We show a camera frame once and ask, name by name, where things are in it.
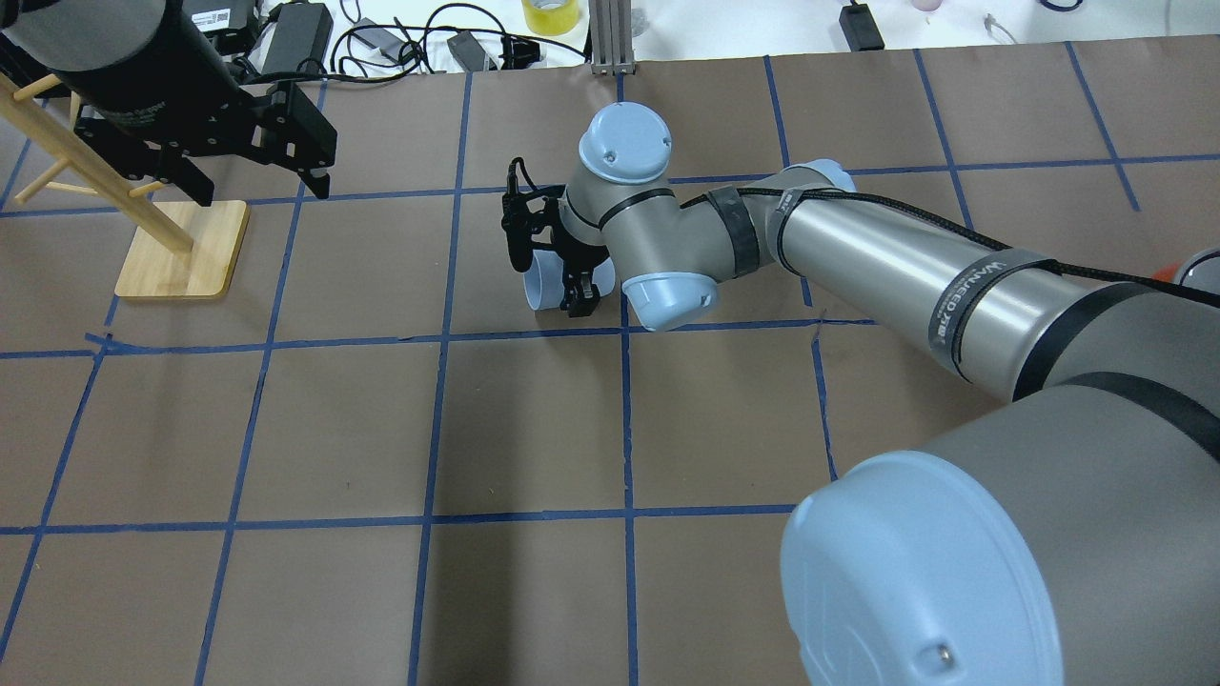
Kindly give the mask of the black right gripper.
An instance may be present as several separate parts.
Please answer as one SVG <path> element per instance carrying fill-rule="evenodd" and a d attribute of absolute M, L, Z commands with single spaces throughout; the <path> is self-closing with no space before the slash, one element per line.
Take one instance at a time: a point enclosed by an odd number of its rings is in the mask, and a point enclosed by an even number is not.
<path fill-rule="evenodd" d="M 592 316 L 601 301 L 593 270 L 610 259 L 608 248 L 580 242 L 560 220 L 550 222 L 550 248 L 560 260 L 562 312 L 570 319 Z"/>

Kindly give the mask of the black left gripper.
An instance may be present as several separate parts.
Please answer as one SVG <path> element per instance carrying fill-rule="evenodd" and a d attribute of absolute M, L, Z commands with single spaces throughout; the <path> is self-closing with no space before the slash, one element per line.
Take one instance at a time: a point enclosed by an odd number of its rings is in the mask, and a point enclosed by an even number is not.
<path fill-rule="evenodd" d="M 336 126 L 289 74 L 261 95 L 245 92 L 192 20 L 160 20 L 140 48 L 74 71 L 72 90 L 96 114 L 74 127 L 121 175 L 145 175 L 214 204 L 214 179 L 195 157 L 235 155 L 299 175 L 314 199 L 331 198 Z"/>

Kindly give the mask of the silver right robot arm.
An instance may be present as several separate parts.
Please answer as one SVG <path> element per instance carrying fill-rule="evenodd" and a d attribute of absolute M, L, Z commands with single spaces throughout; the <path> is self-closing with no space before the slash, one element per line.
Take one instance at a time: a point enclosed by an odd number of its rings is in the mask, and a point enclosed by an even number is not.
<path fill-rule="evenodd" d="M 814 685 L 1215 685 L 1218 295 L 1099 273 L 858 192 L 830 160 L 681 204 L 672 135 L 601 107 L 558 231 L 619 269 L 645 330 L 771 264 L 1002 408 L 869 457 L 782 535 Z"/>

